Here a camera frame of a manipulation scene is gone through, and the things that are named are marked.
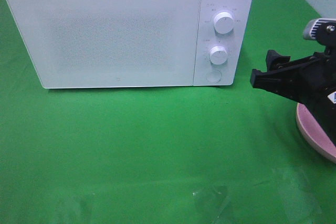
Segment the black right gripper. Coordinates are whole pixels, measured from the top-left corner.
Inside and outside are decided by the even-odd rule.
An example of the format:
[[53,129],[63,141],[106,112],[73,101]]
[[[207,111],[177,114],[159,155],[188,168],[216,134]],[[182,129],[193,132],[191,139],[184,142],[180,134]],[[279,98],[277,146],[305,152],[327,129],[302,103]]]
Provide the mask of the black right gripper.
[[[251,86],[304,104],[335,143],[335,102],[328,97],[335,94],[335,51],[321,58],[314,52],[291,61],[290,56],[268,50],[266,67],[267,72],[251,71]],[[303,79],[302,97],[302,81],[296,72],[300,72]]]

